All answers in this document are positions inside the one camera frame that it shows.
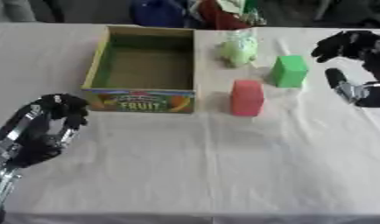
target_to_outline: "green cube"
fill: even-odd
[[[300,88],[307,72],[301,56],[279,56],[271,71],[271,79],[278,88]]]

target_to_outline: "green toy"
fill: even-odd
[[[271,78],[278,88],[300,88],[308,68],[299,55],[279,56],[271,71]]]
[[[233,67],[239,67],[254,60],[257,55],[257,40],[250,32],[236,32],[222,44],[221,56]]]

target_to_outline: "red cube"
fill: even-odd
[[[255,80],[235,80],[231,93],[234,116],[257,116],[264,104],[262,85]]]

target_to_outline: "fruit box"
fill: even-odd
[[[107,26],[82,90],[93,110],[194,112],[194,31]]]

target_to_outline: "white tablecloth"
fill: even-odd
[[[0,126],[40,95],[79,94],[102,30],[91,24],[0,24]],[[380,108],[348,105],[328,87],[324,71],[339,67],[358,83],[372,76],[356,61],[316,64],[310,58],[315,43],[337,30],[253,32],[257,61],[237,69],[215,57],[226,33],[196,32],[199,104],[193,115],[92,112],[89,126],[63,155],[25,170],[6,203],[8,223],[147,222],[135,214],[330,223],[380,215]],[[269,73],[281,54],[277,39],[304,56],[310,68],[305,85],[265,83],[259,117],[230,115],[233,80]],[[135,220],[123,222],[126,214]],[[173,219],[165,223],[211,221]]]

